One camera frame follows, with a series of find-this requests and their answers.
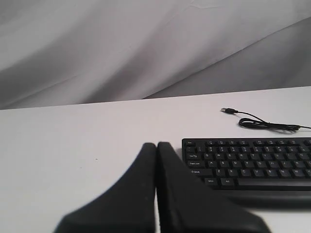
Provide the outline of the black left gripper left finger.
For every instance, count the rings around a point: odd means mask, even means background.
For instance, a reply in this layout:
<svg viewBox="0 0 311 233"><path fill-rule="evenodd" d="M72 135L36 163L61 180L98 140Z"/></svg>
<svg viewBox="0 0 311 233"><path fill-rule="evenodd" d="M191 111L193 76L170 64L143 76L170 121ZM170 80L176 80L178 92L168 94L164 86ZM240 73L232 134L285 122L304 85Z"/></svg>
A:
<svg viewBox="0 0 311 233"><path fill-rule="evenodd" d="M155 232L156 146L143 144L123 176L92 202L67 214L56 233Z"/></svg>

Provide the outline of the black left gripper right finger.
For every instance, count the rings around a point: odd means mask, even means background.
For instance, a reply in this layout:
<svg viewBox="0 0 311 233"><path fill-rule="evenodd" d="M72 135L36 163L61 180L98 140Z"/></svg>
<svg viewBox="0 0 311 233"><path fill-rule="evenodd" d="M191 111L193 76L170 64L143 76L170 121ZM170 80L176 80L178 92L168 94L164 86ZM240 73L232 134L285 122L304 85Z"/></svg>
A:
<svg viewBox="0 0 311 233"><path fill-rule="evenodd" d="M157 146L157 204L162 233L266 233L265 222L195 177L168 142Z"/></svg>

